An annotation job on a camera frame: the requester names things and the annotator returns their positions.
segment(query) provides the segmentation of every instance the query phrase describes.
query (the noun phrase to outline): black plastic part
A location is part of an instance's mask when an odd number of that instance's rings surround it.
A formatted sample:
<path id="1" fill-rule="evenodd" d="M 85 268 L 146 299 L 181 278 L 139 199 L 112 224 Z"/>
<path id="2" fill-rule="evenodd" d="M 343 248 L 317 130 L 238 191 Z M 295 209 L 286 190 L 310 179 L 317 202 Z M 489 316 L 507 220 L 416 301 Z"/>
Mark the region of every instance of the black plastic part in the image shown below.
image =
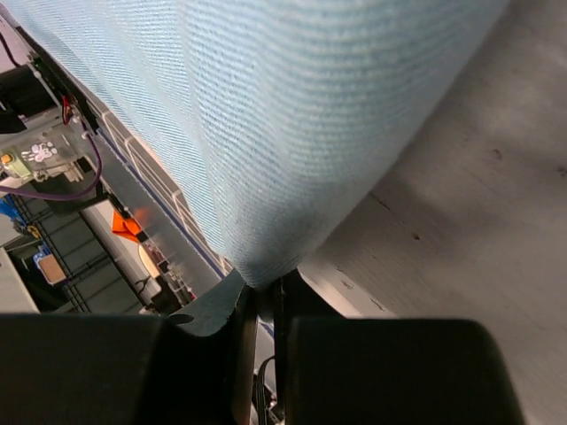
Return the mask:
<path id="1" fill-rule="evenodd" d="M 35 42 L 35 40 L 22 27 L 16 27 L 15 29 L 32 47 L 32 49 L 34 49 L 35 53 L 42 60 L 42 63 L 45 66 L 45 68 L 42 69 L 42 72 L 46 73 L 46 79 L 49 81 L 56 81 L 58 85 L 61 85 L 63 87 L 63 91 L 65 91 L 66 94 L 72 96 L 75 99 L 82 116 L 89 123 L 90 129 L 96 131 L 98 129 L 97 117 L 90 110 L 87 103 L 87 98 L 67 77 L 66 73 L 59 67 L 55 60 L 53 60 L 50 54 L 45 51 L 42 46 Z"/>
<path id="2" fill-rule="evenodd" d="M 285 387 L 290 363 L 287 346 L 293 321 L 299 317 L 342 316 L 305 283 L 294 270 L 273 285 L 274 342 L 276 348 L 276 387 L 278 405 L 286 406 Z"/>
<path id="3" fill-rule="evenodd" d="M 0 73 L 0 101 L 6 109 L 26 117 L 55 106 L 49 93 L 28 66 Z"/>
<path id="4" fill-rule="evenodd" d="M 14 111 L 0 111 L 0 135 L 13 135 L 24 131 L 26 125 Z"/>
<path id="5" fill-rule="evenodd" d="M 477 323 L 445 320 L 293 322 L 288 425 L 519 425 L 500 352 Z"/>
<path id="6" fill-rule="evenodd" d="M 249 423 L 249 289 L 210 336 L 157 316 L 96 315 L 5 315 L 0 335 L 0 423 Z"/>

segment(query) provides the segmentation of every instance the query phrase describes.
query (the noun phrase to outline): textured fabric surface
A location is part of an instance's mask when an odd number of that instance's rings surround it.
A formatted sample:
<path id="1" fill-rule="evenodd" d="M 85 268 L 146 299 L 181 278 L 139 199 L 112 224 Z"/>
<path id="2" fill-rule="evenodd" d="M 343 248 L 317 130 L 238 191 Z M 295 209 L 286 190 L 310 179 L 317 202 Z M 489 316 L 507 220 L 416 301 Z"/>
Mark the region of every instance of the textured fabric surface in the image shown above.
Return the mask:
<path id="1" fill-rule="evenodd" d="M 4 0 L 151 146 L 253 284 L 409 142 L 506 0 Z"/>

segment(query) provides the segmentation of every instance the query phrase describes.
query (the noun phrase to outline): yellow component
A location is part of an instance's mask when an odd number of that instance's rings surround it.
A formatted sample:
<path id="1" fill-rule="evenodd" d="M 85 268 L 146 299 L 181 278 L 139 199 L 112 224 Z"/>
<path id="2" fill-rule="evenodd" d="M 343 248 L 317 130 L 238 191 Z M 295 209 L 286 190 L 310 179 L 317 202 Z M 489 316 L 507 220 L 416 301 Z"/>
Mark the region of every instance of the yellow component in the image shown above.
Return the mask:
<path id="1" fill-rule="evenodd" d="M 30 224 L 29 226 L 27 226 L 26 230 L 35 239 L 41 239 L 42 238 L 42 235 L 39 233 L 39 230 L 37 230 L 37 227 L 34 226 L 33 224 Z"/>
<path id="2" fill-rule="evenodd" d="M 12 155 L 10 155 L 9 153 L 5 153 L 2 156 L 2 164 L 4 164 L 5 166 L 7 166 L 11 162 L 13 162 L 13 160 L 14 160 L 14 157 Z"/>

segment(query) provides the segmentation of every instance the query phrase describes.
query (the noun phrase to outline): black cable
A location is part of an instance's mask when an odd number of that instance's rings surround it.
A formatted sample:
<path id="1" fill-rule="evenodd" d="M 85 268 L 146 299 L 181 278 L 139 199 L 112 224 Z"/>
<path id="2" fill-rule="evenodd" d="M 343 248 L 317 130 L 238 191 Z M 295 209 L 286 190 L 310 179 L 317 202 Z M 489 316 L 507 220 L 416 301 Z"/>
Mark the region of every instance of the black cable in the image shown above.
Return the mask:
<path id="1" fill-rule="evenodd" d="M 142 284 L 143 284 L 143 285 L 142 285 L 142 288 L 141 288 L 141 289 L 138 291 L 138 293 L 137 293 L 138 296 L 140 296 L 140 295 L 142 294 L 142 292 L 144 292 L 145 287 L 148 286 L 148 282 L 150 281 L 150 279 L 151 279 L 151 276 L 148 276 L 148 277 L 146 277 L 146 278 L 144 278 L 144 279 L 140 279 L 139 281 L 134 282 L 134 286 L 136 286 L 138 283 L 142 283 Z"/>
<path id="2" fill-rule="evenodd" d="M 254 397 L 256 398 L 256 412 L 258 413 L 258 425 L 268 425 L 268 407 L 266 406 L 266 367 L 270 360 L 276 356 L 265 359 L 258 369 L 256 384 L 254 385 Z"/>
<path id="3" fill-rule="evenodd" d="M 18 62 L 16 62 L 16 59 L 14 59 L 14 56 L 12 55 L 12 51 L 10 50 L 10 47 L 8 46 L 8 43 L 6 42 L 6 39 L 4 38 L 2 32 L 0 32 L 0 43 L 2 43 L 2 45 L 4 46 L 4 50 L 6 50 L 6 55 L 8 55 L 8 59 L 10 59 L 10 62 L 12 62 L 16 67 L 21 66 Z"/>

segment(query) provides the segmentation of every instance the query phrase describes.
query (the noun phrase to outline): red wire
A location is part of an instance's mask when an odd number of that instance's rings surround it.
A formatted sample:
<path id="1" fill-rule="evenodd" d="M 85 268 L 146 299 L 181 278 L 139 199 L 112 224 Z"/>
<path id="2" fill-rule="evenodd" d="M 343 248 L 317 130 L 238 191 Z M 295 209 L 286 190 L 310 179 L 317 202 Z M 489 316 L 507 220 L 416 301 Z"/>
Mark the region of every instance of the red wire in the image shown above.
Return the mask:
<path id="1" fill-rule="evenodd" d="M 67 96 L 63 96 L 63 124 L 69 124 L 69 102 Z"/>

